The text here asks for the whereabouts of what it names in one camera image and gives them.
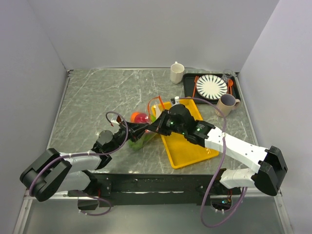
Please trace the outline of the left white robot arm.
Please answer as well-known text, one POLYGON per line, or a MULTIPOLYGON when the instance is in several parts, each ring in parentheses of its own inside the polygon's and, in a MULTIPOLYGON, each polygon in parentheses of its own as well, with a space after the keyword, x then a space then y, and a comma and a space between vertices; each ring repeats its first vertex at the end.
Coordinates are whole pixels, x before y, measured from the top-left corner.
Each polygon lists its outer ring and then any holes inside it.
POLYGON ((57 192, 81 191, 90 196, 101 190, 92 170, 104 168, 112 159, 111 154, 119 150, 126 141, 139 140, 148 123, 119 123, 119 130, 112 133, 102 131, 92 149, 76 154, 60 153, 47 149, 20 175, 21 183, 39 202, 48 200, 57 192))

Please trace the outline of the green toy starfruit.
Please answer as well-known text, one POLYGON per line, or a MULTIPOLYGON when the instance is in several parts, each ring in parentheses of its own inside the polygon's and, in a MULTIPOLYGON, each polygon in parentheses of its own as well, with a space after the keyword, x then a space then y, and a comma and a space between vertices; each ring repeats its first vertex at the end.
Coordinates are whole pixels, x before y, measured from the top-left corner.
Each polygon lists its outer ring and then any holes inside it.
POLYGON ((147 142, 149 142, 151 139, 153 139, 156 136, 157 136, 156 133, 152 133, 152 132, 146 133, 144 135, 143 143, 146 144, 147 142))

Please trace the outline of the red toy apple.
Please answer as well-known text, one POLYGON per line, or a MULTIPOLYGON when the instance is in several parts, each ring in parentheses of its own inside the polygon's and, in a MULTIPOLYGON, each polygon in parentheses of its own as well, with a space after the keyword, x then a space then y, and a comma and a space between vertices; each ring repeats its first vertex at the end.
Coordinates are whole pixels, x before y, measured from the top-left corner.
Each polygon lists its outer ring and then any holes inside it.
POLYGON ((135 123, 150 123, 149 116, 145 113, 138 113, 134 118, 135 123))

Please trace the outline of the bumpy green toy fruit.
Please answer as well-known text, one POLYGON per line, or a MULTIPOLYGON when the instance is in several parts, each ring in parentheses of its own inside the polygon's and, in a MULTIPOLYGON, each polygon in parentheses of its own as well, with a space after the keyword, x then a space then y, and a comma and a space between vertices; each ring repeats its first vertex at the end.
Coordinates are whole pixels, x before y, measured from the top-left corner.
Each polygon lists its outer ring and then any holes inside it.
POLYGON ((141 148, 143 148, 143 143, 141 142, 132 142, 132 141, 129 141, 128 142, 128 145, 129 145, 129 148, 132 149, 133 151, 138 151, 140 150, 141 148))

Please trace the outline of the orange toy tangerine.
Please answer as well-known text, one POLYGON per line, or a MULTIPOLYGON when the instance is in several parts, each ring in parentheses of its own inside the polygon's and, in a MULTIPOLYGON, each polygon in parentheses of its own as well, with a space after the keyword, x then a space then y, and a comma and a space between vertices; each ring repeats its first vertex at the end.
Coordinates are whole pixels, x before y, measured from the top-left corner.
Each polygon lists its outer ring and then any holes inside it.
POLYGON ((132 113, 131 117, 130 117, 130 121, 132 123, 139 123, 139 112, 134 112, 132 113))

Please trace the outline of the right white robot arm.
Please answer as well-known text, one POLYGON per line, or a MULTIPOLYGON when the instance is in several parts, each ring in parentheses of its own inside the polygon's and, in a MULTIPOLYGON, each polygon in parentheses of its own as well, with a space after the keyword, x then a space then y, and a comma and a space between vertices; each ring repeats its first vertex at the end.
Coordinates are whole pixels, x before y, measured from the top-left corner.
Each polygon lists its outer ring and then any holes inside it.
POLYGON ((266 195, 276 196, 288 171, 279 148, 267 149, 224 133, 206 121, 194 119, 182 104, 162 111, 147 129, 163 136, 181 134, 194 145, 224 153, 244 164, 245 169, 222 169, 218 173, 213 182, 218 194, 236 187, 255 187, 266 195))

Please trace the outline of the green toy apple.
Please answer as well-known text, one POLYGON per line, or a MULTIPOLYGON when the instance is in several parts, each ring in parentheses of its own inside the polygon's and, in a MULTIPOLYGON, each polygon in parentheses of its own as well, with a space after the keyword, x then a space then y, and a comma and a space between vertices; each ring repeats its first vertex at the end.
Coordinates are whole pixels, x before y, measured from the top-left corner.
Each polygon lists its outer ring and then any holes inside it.
POLYGON ((155 122, 156 121, 156 117, 153 116, 153 115, 150 116, 150 119, 151 119, 151 122, 155 122))

